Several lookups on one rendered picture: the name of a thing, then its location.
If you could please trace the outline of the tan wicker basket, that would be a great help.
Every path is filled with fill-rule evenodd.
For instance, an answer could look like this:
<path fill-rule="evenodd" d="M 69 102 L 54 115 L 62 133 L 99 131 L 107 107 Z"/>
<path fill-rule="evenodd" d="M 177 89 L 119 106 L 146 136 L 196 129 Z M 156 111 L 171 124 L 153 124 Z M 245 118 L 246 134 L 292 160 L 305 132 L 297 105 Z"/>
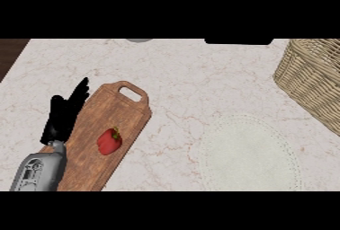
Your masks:
<path fill-rule="evenodd" d="M 340 137 L 340 39 L 289 39 L 273 81 Z"/>

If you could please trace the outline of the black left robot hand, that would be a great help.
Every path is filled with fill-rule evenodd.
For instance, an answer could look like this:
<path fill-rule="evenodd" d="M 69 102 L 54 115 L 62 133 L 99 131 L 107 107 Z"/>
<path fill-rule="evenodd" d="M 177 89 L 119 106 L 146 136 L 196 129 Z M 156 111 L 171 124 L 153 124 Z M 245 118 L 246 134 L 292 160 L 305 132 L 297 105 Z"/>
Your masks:
<path fill-rule="evenodd" d="M 84 78 L 72 90 L 70 97 L 60 95 L 50 98 L 50 112 L 39 142 L 47 145 L 57 140 L 66 142 L 72 133 L 73 123 L 88 97 L 88 79 Z"/>

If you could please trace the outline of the red bell pepper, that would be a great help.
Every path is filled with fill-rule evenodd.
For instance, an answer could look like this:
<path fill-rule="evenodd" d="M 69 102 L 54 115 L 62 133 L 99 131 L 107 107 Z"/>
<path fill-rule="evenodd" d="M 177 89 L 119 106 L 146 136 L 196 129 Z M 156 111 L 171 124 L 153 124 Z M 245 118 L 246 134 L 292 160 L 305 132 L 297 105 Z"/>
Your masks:
<path fill-rule="evenodd" d="M 103 155 L 109 155 L 121 146 L 122 138 L 118 128 L 109 128 L 97 138 L 97 150 Z"/>

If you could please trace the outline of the round white placemat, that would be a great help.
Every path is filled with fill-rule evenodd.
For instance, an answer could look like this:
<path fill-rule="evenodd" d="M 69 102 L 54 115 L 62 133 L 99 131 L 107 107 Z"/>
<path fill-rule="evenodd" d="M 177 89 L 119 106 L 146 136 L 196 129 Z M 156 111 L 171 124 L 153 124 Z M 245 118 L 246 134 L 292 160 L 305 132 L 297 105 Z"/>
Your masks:
<path fill-rule="evenodd" d="M 257 117 L 220 117 L 203 130 L 199 168 L 206 190 L 303 189 L 294 151 L 274 128 Z"/>

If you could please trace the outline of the brown wooden cutting board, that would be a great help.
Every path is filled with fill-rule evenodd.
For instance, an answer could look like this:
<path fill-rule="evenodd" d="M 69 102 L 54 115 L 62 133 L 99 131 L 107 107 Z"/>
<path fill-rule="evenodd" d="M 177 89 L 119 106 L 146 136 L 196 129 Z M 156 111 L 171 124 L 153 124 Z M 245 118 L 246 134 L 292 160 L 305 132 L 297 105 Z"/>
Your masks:
<path fill-rule="evenodd" d="M 66 142 L 66 166 L 57 190 L 100 190 L 150 118 L 149 97 L 127 81 L 103 84 L 88 94 Z M 118 128 L 122 144 L 109 154 L 97 150 L 97 138 Z"/>

